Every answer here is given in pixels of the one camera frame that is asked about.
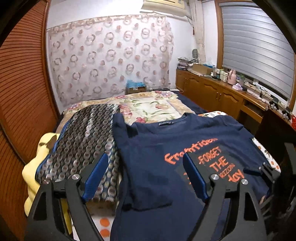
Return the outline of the navy printed t-shirt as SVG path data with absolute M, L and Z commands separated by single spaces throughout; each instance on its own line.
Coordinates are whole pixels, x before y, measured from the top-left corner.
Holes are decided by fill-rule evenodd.
M 118 113 L 112 130 L 122 180 L 111 240 L 188 238 L 203 210 L 183 167 L 189 153 L 197 156 L 197 167 L 229 184 L 247 179 L 257 199 L 268 192 L 262 178 L 243 171 L 260 166 L 266 157 L 231 116 L 185 113 L 176 120 L 128 125 Z

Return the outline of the white orange-print bed sheet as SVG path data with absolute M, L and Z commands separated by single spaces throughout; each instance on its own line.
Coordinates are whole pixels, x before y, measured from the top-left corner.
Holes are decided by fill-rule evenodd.
M 253 137 L 252 141 L 259 148 L 259 150 L 264 154 L 267 159 L 269 165 L 275 169 L 278 173 L 281 172 L 279 164 L 275 161 L 271 154 L 267 151 L 267 149 L 260 144 L 260 142 Z M 92 212 L 91 217 L 94 221 L 96 228 L 100 232 L 103 237 L 103 240 L 110 240 L 110 232 L 111 226 L 114 221 L 114 217 L 111 214 L 111 208 L 107 208 L 103 204 L 99 204 L 98 202 L 91 201 L 87 204 L 87 208 Z

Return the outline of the dark circle-patterned folded garment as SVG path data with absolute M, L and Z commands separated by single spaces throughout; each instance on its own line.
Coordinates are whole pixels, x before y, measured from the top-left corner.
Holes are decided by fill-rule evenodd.
M 79 174 L 105 152 L 108 167 L 95 192 L 101 201 L 117 200 L 119 153 L 113 138 L 113 115 L 119 113 L 116 104 L 93 104 L 73 114 L 63 126 L 53 150 L 38 166 L 35 179 L 48 178 L 58 182 Z

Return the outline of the wooden louvered wardrobe door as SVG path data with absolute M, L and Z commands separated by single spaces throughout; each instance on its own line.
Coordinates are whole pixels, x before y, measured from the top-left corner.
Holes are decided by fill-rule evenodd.
M 1 240 L 23 240 L 24 166 L 59 120 L 46 62 L 49 1 L 17 1 L 1 39 Z

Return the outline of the navy blanket at bedside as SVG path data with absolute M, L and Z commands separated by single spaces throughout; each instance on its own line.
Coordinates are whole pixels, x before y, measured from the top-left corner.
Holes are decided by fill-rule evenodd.
M 191 101 L 189 98 L 181 94 L 179 91 L 173 91 L 174 94 L 178 96 L 178 99 L 186 105 L 188 108 L 190 108 L 195 114 L 204 114 L 208 111 L 204 110 L 203 108 L 199 107 L 197 104 L 195 104 L 193 101 Z

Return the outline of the wooden sideboard cabinet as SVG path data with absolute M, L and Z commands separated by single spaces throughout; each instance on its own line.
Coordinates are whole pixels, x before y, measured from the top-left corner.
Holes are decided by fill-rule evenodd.
M 255 134 L 263 119 L 266 104 L 251 94 L 234 90 L 231 85 L 198 76 L 185 70 L 176 70 L 176 87 L 207 112 L 222 111 Z

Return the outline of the floral beige bed quilt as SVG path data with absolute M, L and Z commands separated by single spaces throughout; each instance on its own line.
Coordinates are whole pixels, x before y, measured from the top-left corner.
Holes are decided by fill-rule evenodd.
M 170 90 L 151 91 L 78 102 L 64 110 L 64 117 L 58 125 L 56 133 L 62 131 L 62 127 L 74 113 L 93 104 L 118 105 L 125 122 L 129 125 L 134 122 L 157 123 L 174 120 L 180 118 L 184 113 L 194 113 L 193 110 L 181 102 L 178 93 Z

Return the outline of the pink kettle jug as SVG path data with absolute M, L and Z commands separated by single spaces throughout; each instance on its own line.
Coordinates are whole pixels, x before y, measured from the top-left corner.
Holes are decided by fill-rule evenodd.
M 231 69 L 228 78 L 227 78 L 227 83 L 230 85 L 235 85 L 236 84 L 236 71 L 234 69 Z

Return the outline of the box with blue cloth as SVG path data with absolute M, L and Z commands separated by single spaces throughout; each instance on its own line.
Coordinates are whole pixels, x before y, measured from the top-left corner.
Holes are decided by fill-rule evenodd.
M 146 92 L 147 86 L 143 82 L 135 82 L 132 80 L 128 80 L 125 86 L 126 94 L 133 94 L 139 92 Z

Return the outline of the open cardboard box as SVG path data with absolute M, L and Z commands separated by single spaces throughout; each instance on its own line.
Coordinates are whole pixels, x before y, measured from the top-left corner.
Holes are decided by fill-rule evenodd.
M 192 72 L 199 76 L 210 75 L 213 72 L 213 68 L 207 67 L 202 64 L 194 63 L 192 67 L 188 69 L 189 72 Z

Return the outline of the grey window blind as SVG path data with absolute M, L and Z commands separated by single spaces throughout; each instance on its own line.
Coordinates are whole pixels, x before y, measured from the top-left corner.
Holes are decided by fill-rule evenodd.
M 292 95 L 294 52 L 273 20 L 255 3 L 219 4 L 223 20 L 223 61 L 286 98 Z

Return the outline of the beige side curtain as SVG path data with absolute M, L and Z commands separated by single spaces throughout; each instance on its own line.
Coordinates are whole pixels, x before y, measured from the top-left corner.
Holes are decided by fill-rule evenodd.
M 205 45 L 204 45 L 204 14 L 201 1 L 190 0 L 189 1 L 194 37 L 197 45 L 198 60 L 203 64 L 206 62 Z

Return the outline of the white air conditioner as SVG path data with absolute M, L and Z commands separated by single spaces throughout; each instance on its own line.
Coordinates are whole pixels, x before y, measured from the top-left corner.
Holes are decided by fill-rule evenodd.
M 191 19 L 192 16 L 186 9 L 186 4 L 187 2 L 182 0 L 150 0 L 143 1 L 142 9 Z

